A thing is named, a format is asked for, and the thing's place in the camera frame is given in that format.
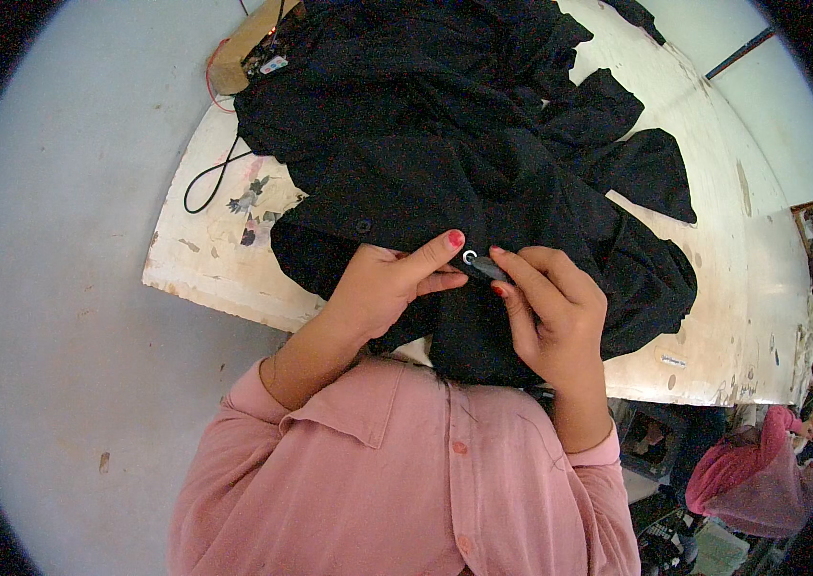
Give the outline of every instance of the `black fabric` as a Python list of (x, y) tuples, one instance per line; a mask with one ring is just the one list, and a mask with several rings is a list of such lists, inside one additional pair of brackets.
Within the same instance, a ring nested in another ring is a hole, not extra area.
[[(235, 100), (239, 135), (309, 194), (272, 228), (285, 274), (328, 299), (359, 243), (412, 251), (459, 228), (479, 255), (491, 244), (566, 251), (608, 296), (606, 359), (676, 332), (697, 289), (688, 260), (583, 178), (637, 176), (622, 193), (673, 213), (690, 210), (688, 186), (624, 159), (608, 170), (583, 160), (643, 111), (608, 70), (569, 81), (573, 48), (591, 37), (547, 0), (308, 4), (289, 64)], [(650, 164), (684, 174), (672, 144), (672, 158)], [(489, 279), (452, 263), (468, 285), (418, 299), (372, 347), (433, 335), (445, 377), (536, 384)]]
[(646, 30), (646, 33), (649, 34), (651, 38), (656, 40), (656, 43), (658, 43), (660, 46), (666, 43), (666, 39), (663, 38), (663, 35), (660, 34), (659, 30), (656, 29), (656, 18), (654, 18), (653, 14), (651, 14), (650, 11), (644, 8), (639, 2), (635, 2), (635, 0), (603, 1), (608, 4), (608, 6), (612, 6), (618, 10), (618, 13), (625, 20), (638, 28), (643, 28)]

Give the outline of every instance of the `person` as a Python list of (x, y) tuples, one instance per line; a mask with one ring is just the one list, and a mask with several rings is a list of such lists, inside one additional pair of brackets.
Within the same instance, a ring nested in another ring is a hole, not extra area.
[(640, 572), (599, 354), (606, 299), (562, 251), (489, 251), (553, 421), (513, 388), (355, 360), (411, 301), (468, 281), (448, 264), (463, 244), (450, 230), (410, 254), (361, 245), (320, 313), (234, 384), (177, 498), (170, 573)]
[(689, 510), (752, 536), (796, 534), (813, 511), (813, 462), (797, 466), (788, 432), (812, 440), (813, 421), (772, 406), (760, 429), (746, 425), (724, 436), (689, 479)]

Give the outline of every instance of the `table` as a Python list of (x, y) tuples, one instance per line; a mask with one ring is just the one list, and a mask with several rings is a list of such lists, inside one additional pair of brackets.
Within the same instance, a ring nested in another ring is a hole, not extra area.
[[(704, 406), (801, 403), (812, 380), (813, 296), (803, 243), (767, 160), (676, 47), (659, 46), (601, 3), (565, 0), (560, 9), (595, 35), (578, 47), (570, 78), (579, 83), (610, 68), (643, 102), (632, 132), (661, 127), (677, 139), (698, 214), (689, 225), (608, 193), (674, 241), (698, 277), (694, 308), (678, 334), (606, 362), (608, 395)], [(189, 181), (224, 160), (236, 126), (236, 115), (214, 105), (205, 113), (160, 211), (142, 282), (294, 332), (323, 302), (281, 273), (269, 247), (274, 218), (305, 196), (285, 166), (273, 157), (241, 158), (205, 211), (190, 215), (182, 207)], [(240, 142), (235, 154), (247, 150)], [(196, 184), (190, 206), (205, 201), (216, 178), (213, 172)], [(262, 194), (250, 214), (232, 212), (228, 201), (242, 203), (251, 182)], [(413, 348), (421, 354), (421, 344)]]

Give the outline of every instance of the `left hand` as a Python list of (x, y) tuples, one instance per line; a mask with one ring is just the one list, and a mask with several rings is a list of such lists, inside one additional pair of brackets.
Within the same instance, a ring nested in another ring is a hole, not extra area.
[(463, 245), (459, 230), (449, 230), (411, 254), (362, 244), (320, 315), (331, 316), (364, 341), (384, 336), (417, 297), (467, 283), (467, 275), (448, 264)]
[(813, 440), (813, 421), (807, 420), (804, 422), (803, 429), (800, 433), (801, 436), (807, 440)]

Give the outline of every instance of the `pink shirt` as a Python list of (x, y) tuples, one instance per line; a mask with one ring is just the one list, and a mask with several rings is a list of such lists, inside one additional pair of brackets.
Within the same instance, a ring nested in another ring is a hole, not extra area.
[(618, 435), (566, 455), (510, 388), (366, 360), (295, 412), (257, 363), (176, 502), (171, 574), (639, 574)]
[(754, 536), (799, 532), (813, 512), (813, 468), (797, 466), (787, 431), (802, 429), (790, 410), (774, 406), (758, 444), (736, 448), (721, 440), (691, 475), (685, 492), (689, 509)]

